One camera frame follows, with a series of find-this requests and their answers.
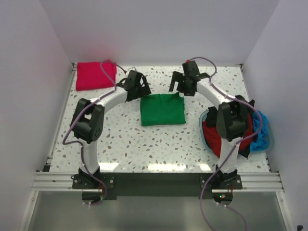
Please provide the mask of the folded pink red t-shirt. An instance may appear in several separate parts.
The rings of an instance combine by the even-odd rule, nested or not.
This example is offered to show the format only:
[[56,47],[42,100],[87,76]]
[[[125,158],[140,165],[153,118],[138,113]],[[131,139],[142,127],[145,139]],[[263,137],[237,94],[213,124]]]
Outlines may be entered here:
[[105,89],[114,86],[116,81],[117,67],[106,60],[103,63],[103,70],[100,62],[79,62],[77,63],[76,91]]

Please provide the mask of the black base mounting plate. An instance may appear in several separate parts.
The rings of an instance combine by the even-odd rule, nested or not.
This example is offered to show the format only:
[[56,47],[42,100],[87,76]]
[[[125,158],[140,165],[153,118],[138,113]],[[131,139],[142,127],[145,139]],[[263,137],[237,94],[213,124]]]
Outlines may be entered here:
[[82,190],[83,200],[116,200],[121,196],[149,197],[198,197],[202,189],[203,198],[212,197],[215,190],[243,189],[240,175],[225,180],[211,173],[96,173],[92,178],[84,172],[71,176],[74,190]]

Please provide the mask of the bright blue t-shirt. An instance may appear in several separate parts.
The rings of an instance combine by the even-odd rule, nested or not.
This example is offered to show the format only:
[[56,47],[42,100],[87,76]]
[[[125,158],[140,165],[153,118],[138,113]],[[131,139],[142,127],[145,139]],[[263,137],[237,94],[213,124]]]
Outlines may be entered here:
[[252,115],[253,131],[257,131],[259,129],[261,121],[262,121],[262,128],[257,134],[257,136],[254,137],[253,141],[250,144],[251,152],[264,151],[269,146],[269,142],[266,140],[266,137],[268,136],[269,133],[267,128],[269,121],[267,117],[260,110],[258,110],[258,113],[260,114],[262,120],[260,120],[256,112],[253,113]]

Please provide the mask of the translucent blue laundry basket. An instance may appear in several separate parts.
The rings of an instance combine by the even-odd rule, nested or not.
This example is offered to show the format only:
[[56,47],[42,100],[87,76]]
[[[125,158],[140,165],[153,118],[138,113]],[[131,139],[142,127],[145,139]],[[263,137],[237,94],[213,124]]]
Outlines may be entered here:
[[[269,121],[261,112],[263,125],[261,131],[254,137],[243,141],[240,144],[239,152],[241,156],[247,158],[253,153],[267,152],[272,149],[274,144],[273,134],[270,129]],[[204,111],[199,118],[199,127],[201,132],[201,139],[205,148],[220,157],[221,138],[216,129],[217,110],[215,107],[209,107]],[[260,125],[260,119],[255,112],[250,112],[248,115],[249,129],[246,131],[244,137],[247,137],[257,131]]]

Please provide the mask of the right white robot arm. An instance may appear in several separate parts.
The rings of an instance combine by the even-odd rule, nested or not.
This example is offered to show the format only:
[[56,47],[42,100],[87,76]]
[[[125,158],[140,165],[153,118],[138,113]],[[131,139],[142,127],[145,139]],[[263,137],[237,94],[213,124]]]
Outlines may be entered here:
[[216,129],[221,138],[220,157],[216,171],[203,184],[213,188],[226,189],[231,181],[237,177],[237,157],[240,142],[249,129],[248,108],[251,105],[244,98],[228,95],[224,90],[212,82],[217,73],[200,73],[194,59],[182,64],[183,73],[173,72],[169,91],[173,91],[175,83],[177,91],[185,96],[199,93],[207,98],[217,109]]

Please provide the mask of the green t-shirt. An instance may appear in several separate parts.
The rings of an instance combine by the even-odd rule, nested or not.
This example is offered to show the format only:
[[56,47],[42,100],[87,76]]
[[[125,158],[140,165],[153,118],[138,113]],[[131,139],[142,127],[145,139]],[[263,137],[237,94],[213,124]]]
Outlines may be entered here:
[[140,100],[141,125],[182,125],[185,120],[185,103],[180,94],[151,94]]

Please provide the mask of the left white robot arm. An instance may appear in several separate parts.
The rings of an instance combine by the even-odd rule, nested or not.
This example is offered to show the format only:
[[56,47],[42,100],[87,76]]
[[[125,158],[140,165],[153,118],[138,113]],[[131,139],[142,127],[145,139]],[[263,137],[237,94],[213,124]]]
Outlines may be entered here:
[[81,167],[73,175],[73,189],[105,189],[97,154],[97,141],[103,132],[105,114],[121,103],[140,99],[151,94],[146,76],[129,70],[115,88],[91,100],[80,99],[77,103],[69,132],[81,145]]

